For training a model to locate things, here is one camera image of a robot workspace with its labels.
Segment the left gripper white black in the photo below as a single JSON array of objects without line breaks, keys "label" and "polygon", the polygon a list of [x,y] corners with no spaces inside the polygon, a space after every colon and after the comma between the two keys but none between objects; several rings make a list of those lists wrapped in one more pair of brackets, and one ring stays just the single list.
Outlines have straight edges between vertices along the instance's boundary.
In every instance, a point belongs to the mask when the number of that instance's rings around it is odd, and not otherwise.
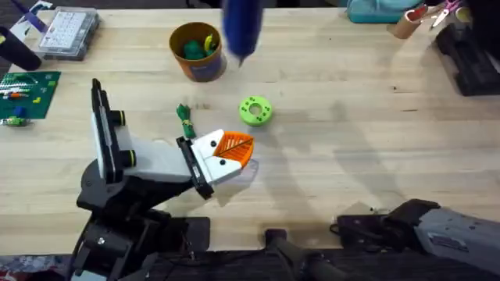
[{"label": "left gripper white black", "polygon": [[[236,131],[216,130],[193,143],[177,138],[177,146],[134,137],[124,112],[112,112],[123,174],[157,183],[189,183],[204,198],[217,185],[239,175],[252,156],[254,137]],[[194,151],[202,156],[202,168]]]}]

